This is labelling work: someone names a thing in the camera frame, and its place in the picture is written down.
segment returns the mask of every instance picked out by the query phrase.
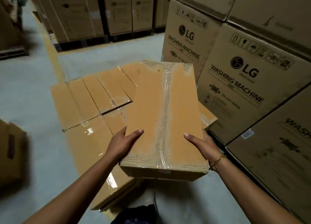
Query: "gold bracelet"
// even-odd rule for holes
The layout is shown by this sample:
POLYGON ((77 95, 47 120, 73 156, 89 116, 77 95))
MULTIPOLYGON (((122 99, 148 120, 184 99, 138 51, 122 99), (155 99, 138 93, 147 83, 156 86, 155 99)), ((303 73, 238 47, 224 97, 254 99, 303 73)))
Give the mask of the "gold bracelet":
POLYGON ((222 160, 223 158, 226 158, 227 156, 226 155, 222 155, 220 156, 215 162, 213 162, 211 165, 210 165, 210 168, 208 169, 209 171, 212 170, 212 167, 215 166, 220 160, 222 160))

